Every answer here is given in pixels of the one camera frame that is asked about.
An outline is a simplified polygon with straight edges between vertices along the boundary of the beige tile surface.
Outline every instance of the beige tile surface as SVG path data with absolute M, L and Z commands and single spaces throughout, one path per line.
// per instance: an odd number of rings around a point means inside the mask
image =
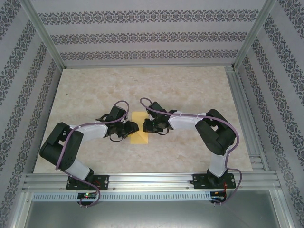
M 130 103 L 130 112 L 144 111 L 139 103 L 143 96 L 167 111 L 203 113 L 217 109 L 240 134 L 240 145 L 232 152 L 229 167 L 252 170 L 224 67 L 66 69 L 44 140 L 57 123 L 92 122 L 109 113 L 121 99 Z M 206 171 L 210 151 L 197 132 L 174 130 L 166 136 L 149 134 L 147 145 L 131 145 L 130 138 L 118 143 L 108 138 L 85 142 L 77 158 L 95 172 L 187 172 Z M 34 172 L 56 171 L 39 157 Z

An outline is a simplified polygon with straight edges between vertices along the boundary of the patterned wallpaper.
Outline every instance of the patterned wallpaper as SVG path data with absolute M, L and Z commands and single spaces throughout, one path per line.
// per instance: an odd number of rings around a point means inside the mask
M 296 227 L 304 227 L 304 5 L 278 0 L 251 45 L 240 78 Z
M 0 228 L 33 172 L 61 72 L 17 0 L 0 3 Z
M 67 66 L 231 64 L 264 0 L 34 0 Z

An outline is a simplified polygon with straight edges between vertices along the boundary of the yellow sticky note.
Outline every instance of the yellow sticky note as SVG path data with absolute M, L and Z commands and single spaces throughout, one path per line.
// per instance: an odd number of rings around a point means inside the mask
M 132 112 L 132 121 L 137 123 L 139 131 L 131 134 L 131 144 L 148 144 L 148 133 L 143 132 L 143 122 L 147 118 L 146 112 Z

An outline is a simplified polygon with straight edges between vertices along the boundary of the purple cable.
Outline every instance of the purple cable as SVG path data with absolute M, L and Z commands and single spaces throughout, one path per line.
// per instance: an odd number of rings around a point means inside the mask
M 227 157 L 226 157 L 226 160 L 225 160 L 225 168 L 227 170 L 232 170 L 232 171 L 238 171 L 240 176 L 239 176 L 239 182 L 235 188 L 235 190 L 232 192 L 232 194 L 230 195 L 230 197 L 225 200 L 225 202 L 223 203 L 218 203 L 217 205 L 223 205 L 225 204 L 226 202 L 228 202 L 230 200 L 230 198 L 235 194 L 235 192 L 238 190 L 240 184 L 241 184 L 241 181 L 242 181 L 242 172 L 238 169 L 231 169 L 231 168 L 228 168 L 227 167 L 227 164 L 228 164 L 228 158 L 229 158 L 229 155 L 232 151 L 234 151 L 234 149 L 236 149 L 236 147 L 238 146 L 239 144 L 239 135 L 238 135 L 238 132 L 236 131 L 236 129 L 231 125 L 229 124 L 228 122 L 222 120 L 222 119 L 219 119 L 219 118 L 216 118 L 216 117 L 213 117 L 213 116 L 207 116 L 207 115 L 195 115 L 195 114 L 175 114 L 175 113 L 165 113 L 165 112 L 161 112 L 161 111 L 156 111 L 154 109 L 151 109 L 149 108 L 148 106 L 146 106 L 144 103 L 143 103 L 143 100 L 147 100 L 149 101 L 151 104 L 152 104 L 152 101 L 149 99 L 149 98 L 146 98 L 146 97 L 142 97 L 139 102 L 141 103 L 141 105 L 143 107 L 145 107 L 146 109 L 152 111 L 152 112 L 155 112 L 155 113 L 159 113 L 159 114 L 164 114 L 164 115 L 174 115 L 174 116 L 190 116 L 190 117 L 197 117 L 197 118 L 206 118 L 206 119 L 211 119 L 211 120 L 216 120 L 216 121 L 219 121 L 225 125 L 227 125 L 233 132 L 234 134 L 236 135 L 237 137 L 237 142 L 236 144 L 227 152 Z
M 61 150 L 61 154 L 60 154 L 60 156 L 59 156 L 59 159 L 58 159 L 58 162 L 57 162 L 57 165 L 56 165 L 56 168 L 55 168 L 56 170 L 57 170 L 57 169 L 59 168 L 59 166 L 60 166 L 62 157 L 63 157 L 63 155 L 64 155 L 64 153 L 65 153 L 65 150 L 66 150 L 66 147 L 67 147 L 67 143 L 68 143 L 68 141 L 70 140 L 71 135 L 72 135 L 72 133 L 73 133 L 74 131 L 76 131 L 76 130 L 77 130 L 78 128 L 80 128 L 80 127 L 85 127 L 85 126 L 103 125 L 103 124 L 113 124 L 113 123 L 116 123 L 116 122 L 118 122 L 118 121 L 124 119 L 124 118 L 128 115 L 129 109 L 130 109 L 130 106 L 129 106 L 129 103 L 128 103 L 128 102 L 126 102 L 126 101 L 124 101 L 124 100 L 120 100 L 120 101 L 117 101 L 117 102 L 114 104 L 114 106 L 117 105 L 117 104 L 120 103 L 120 102 L 124 102 L 124 103 L 127 104 L 127 111 L 126 111 L 126 113 L 125 113 L 121 118 L 119 118 L 119 119 L 117 119 L 117 120 L 113 120 L 113 121 L 108 121 L 108 122 L 87 123 L 87 124 L 84 123 L 84 124 L 82 124 L 82 125 L 79 125 L 79 126 L 77 126 L 77 127 L 74 127 L 74 128 L 70 131 L 70 133 L 67 135 L 65 144 L 64 144 L 64 146 L 63 146 L 63 148 L 62 148 L 62 150 Z M 89 208 L 89 207 L 92 207 L 92 206 L 94 206 L 96 203 L 99 202 L 100 197 L 101 197 L 101 194 L 100 194 L 100 190 L 99 190 L 99 188 L 98 188 L 97 186 L 95 186 L 95 185 L 93 185 L 93 184 L 91 184 L 91 183 L 89 183 L 89 182 L 87 182 L 87 181 L 85 181 L 85 180 L 82 180 L 82 179 L 80 179 L 80 178 L 78 178 L 78 177 L 75 177 L 75 176 L 73 176 L 72 174 L 66 172 L 65 170 L 62 170 L 62 172 L 66 173 L 67 175 L 69 175 L 70 177 L 74 178 L 74 179 L 77 180 L 77 181 L 80 181 L 80 182 L 82 182 L 82 183 L 84 183 L 84 184 L 87 184 L 87 185 L 92 186 L 92 187 L 95 188 L 96 191 L 98 192 L 98 199 L 97 199 L 96 201 L 94 201 L 93 203 L 91 203 L 90 205 L 87 205 L 87 206 L 82 205 L 82 204 L 81 204 L 81 201 L 82 201 L 83 198 L 81 198 L 80 201 L 79 201 L 80 207 Z

